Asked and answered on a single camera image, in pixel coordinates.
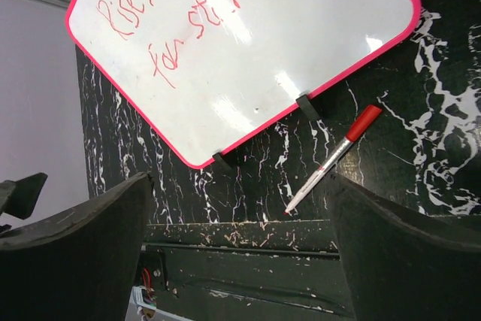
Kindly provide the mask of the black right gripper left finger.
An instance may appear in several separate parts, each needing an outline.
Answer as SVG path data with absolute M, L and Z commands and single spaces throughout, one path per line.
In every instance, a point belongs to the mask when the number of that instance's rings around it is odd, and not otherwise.
M 141 172 L 1 234 L 3 320 L 123 320 L 153 203 Z

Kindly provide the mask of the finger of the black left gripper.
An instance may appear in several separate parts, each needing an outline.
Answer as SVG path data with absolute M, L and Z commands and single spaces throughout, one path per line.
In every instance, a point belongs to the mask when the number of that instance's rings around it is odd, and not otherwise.
M 1 182 L 1 214 L 8 214 L 21 220 L 29 218 L 48 176 L 33 174 L 20 180 Z

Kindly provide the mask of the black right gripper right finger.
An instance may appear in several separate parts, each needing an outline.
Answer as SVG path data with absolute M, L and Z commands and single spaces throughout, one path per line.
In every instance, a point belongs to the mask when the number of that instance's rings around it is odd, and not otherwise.
M 358 320 L 478 320 L 480 218 L 429 217 L 338 174 L 328 207 Z

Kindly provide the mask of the red marker cap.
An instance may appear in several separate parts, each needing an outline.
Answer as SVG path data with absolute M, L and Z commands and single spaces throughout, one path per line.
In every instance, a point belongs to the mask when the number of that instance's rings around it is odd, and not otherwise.
M 356 121 L 351 125 L 346 134 L 346 139 L 350 142 L 356 142 L 367 130 L 367 128 L 374 122 L 374 120 L 382 113 L 382 109 L 376 105 L 370 104 Z

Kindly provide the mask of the pink framed whiteboard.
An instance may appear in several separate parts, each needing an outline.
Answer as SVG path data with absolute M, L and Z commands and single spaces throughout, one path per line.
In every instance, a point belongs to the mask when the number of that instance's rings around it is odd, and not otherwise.
M 75 44 L 190 168 L 400 43 L 420 0 L 71 0 Z

